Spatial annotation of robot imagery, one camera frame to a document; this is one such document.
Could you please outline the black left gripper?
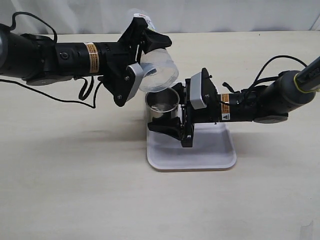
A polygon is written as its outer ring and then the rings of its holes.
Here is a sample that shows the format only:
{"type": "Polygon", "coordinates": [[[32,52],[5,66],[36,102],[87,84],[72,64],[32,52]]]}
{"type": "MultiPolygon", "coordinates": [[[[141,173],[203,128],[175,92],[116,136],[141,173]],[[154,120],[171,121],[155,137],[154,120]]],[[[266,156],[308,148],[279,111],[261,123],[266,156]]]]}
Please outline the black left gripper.
{"type": "Polygon", "coordinates": [[[98,80],[112,94],[115,104],[123,107],[130,92],[131,82],[127,67],[140,57],[172,45],[169,36],[148,29],[144,18],[134,17],[128,28],[116,42],[107,42],[103,52],[102,76],[98,80]]]}

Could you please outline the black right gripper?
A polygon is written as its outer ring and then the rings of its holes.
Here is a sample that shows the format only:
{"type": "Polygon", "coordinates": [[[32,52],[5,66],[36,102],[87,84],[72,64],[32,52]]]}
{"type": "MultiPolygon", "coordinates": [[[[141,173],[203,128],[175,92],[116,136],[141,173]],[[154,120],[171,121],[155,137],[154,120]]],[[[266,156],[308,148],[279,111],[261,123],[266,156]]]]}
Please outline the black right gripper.
{"type": "Polygon", "coordinates": [[[212,76],[204,67],[199,73],[187,78],[185,85],[182,82],[175,84],[172,89],[180,97],[184,97],[181,108],[182,122],[179,117],[153,120],[147,124],[148,129],[181,141],[184,148],[191,148],[195,124],[219,121],[218,91],[211,78],[212,76]]]}

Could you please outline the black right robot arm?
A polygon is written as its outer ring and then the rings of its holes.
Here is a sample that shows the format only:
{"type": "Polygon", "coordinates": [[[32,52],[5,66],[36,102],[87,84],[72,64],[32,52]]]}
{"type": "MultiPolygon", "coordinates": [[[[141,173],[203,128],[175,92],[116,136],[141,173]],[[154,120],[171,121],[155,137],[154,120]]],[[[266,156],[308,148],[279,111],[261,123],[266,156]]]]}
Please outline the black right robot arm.
{"type": "Polygon", "coordinates": [[[258,74],[248,88],[219,93],[206,68],[183,83],[149,92],[147,129],[193,146],[197,124],[285,122],[290,112],[310,103],[320,89],[320,61],[304,64],[302,70],[286,70],[276,76],[258,74]]]}

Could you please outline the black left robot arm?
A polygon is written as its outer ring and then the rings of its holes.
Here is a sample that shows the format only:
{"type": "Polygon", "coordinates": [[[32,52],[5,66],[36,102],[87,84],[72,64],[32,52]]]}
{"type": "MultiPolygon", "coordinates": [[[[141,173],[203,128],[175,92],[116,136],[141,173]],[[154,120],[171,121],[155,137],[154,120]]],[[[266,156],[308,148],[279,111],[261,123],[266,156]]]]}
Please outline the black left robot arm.
{"type": "Polygon", "coordinates": [[[18,78],[29,86],[43,86],[96,76],[125,105],[138,90],[142,69],[139,45],[148,28],[143,18],[133,18],[116,42],[55,42],[47,36],[15,34],[0,26],[0,74],[18,78]]]}

